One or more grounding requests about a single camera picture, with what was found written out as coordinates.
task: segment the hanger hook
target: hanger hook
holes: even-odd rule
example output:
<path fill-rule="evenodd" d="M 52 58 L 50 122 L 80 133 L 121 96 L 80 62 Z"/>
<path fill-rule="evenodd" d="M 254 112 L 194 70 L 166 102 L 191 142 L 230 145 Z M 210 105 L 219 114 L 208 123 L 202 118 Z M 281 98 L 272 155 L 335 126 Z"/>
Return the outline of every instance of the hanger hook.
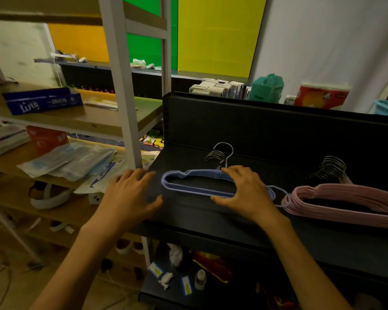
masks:
<path fill-rule="evenodd" d="M 213 149 L 215 149 L 215 148 L 216 148 L 218 145 L 220 145 L 220 144 L 222 144 L 222 143 L 218 143 L 217 145 L 214 146 Z M 231 148 L 231 154 L 225 159 L 225 167 L 227 168 L 227 160 L 228 160 L 228 158 L 229 158 L 230 156 L 233 155 L 233 153 L 234 153 L 234 148 L 233 148 L 233 146 L 232 146 L 231 144 L 229 144 L 229 143 L 224 143 L 224 144 L 229 145 L 230 148 Z"/>

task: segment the colored board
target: colored board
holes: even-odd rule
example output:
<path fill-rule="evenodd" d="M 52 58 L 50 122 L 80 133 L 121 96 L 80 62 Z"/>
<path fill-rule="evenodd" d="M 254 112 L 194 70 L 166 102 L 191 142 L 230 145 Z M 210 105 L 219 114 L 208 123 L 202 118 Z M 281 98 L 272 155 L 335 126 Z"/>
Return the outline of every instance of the colored board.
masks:
<path fill-rule="evenodd" d="M 178 69 L 249 77 L 266 0 L 179 0 Z"/>
<path fill-rule="evenodd" d="M 160 15 L 160 0 L 125 0 L 155 15 Z M 76 53 L 89 61 L 109 62 L 103 27 L 84 25 L 48 24 L 56 49 Z M 178 0 L 171 0 L 171 67 L 177 69 Z M 128 35 L 129 57 L 161 65 L 161 41 L 137 35 Z"/>

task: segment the yellow panel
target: yellow panel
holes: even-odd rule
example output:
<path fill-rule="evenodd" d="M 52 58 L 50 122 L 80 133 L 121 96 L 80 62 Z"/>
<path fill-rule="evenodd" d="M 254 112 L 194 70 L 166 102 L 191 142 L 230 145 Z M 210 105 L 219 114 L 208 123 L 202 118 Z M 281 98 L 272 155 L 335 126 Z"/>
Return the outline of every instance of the yellow panel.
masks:
<path fill-rule="evenodd" d="M 178 0 L 178 69 L 249 77 L 266 0 Z"/>
<path fill-rule="evenodd" d="M 48 24 L 55 48 L 88 61 L 109 62 L 102 26 Z"/>

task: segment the bottle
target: bottle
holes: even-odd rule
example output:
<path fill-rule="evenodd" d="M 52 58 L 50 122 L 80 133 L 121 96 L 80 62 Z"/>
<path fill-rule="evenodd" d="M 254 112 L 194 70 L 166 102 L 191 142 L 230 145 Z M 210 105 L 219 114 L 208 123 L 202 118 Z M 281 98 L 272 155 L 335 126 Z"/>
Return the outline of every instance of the bottle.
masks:
<path fill-rule="evenodd" d="M 203 291 L 206 287 L 207 275 L 204 270 L 199 270 L 195 275 L 194 287 L 199 291 Z"/>

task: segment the teal box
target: teal box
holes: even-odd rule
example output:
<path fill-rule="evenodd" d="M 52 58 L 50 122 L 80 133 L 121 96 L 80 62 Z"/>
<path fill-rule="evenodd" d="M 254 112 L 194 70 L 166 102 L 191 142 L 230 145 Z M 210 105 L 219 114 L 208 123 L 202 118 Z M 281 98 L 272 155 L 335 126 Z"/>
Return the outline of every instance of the teal box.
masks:
<path fill-rule="evenodd" d="M 285 84 L 281 76 L 270 74 L 253 82 L 248 100 L 279 103 Z"/>

